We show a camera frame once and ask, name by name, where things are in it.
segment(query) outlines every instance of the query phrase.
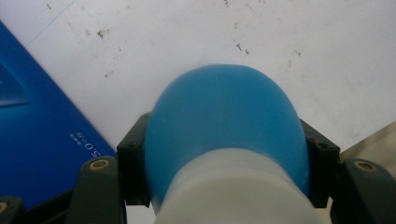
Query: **screw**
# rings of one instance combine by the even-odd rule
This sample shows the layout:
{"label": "screw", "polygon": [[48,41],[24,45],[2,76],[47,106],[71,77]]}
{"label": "screw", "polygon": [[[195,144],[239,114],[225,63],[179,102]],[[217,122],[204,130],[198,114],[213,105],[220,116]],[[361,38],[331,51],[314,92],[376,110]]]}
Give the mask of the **screw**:
{"label": "screw", "polygon": [[366,161],[355,161],[355,166],[367,173],[374,173],[378,171],[376,166]]}
{"label": "screw", "polygon": [[90,169],[91,170],[102,170],[102,169],[106,168],[109,164],[110,164],[110,161],[103,160],[103,159],[93,161],[90,165]]}
{"label": "screw", "polygon": [[0,215],[4,213],[7,209],[7,203],[6,202],[0,202]]}

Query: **black mount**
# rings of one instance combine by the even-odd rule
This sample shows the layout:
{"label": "black mount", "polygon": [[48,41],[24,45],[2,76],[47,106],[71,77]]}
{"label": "black mount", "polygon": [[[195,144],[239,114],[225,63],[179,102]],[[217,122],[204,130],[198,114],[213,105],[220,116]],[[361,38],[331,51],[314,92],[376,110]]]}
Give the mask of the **black mount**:
{"label": "black mount", "polygon": [[[89,160],[68,191],[26,211],[22,199],[0,198],[1,224],[127,223],[125,204],[149,207],[145,149],[149,113],[117,146],[117,156]],[[333,224],[396,223],[396,181],[382,166],[362,159],[340,161],[340,148],[301,120],[309,151],[309,200],[325,208],[333,199]]]}

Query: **blue book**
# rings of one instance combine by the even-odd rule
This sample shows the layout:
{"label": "blue book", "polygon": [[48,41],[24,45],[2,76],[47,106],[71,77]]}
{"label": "blue book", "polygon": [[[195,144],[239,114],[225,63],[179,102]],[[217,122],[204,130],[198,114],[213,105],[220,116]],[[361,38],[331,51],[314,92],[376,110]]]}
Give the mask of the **blue book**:
{"label": "blue book", "polygon": [[72,189],[85,161],[114,153],[0,22],[0,196],[31,208]]}

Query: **white surface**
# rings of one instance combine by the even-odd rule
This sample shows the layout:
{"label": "white surface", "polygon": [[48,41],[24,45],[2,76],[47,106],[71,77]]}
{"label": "white surface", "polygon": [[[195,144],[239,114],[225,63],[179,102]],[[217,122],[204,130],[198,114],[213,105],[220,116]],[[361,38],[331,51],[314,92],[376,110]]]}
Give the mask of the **white surface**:
{"label": "white surface", "polygon": [[114,148],[175,77],[238,63],[345,150],[396,120],[395,11],[394,0],[0,0],[1,21]]}
{"label": "white surface", "polygon": [[277,163],[242,148],[206,152],[187,163],[156,214],[156,224],[321,223]]}

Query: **white cylinder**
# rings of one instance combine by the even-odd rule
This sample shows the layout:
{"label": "white cylinder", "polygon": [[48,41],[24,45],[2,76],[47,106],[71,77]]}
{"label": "white cylinder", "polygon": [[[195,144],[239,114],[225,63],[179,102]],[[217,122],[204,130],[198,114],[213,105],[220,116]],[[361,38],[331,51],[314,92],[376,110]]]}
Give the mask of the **white cylinder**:
{"label": "white cylinder", "polygon": [[284,170],[242,148],[209,151],[173,179],[156,224],[322,223]]}

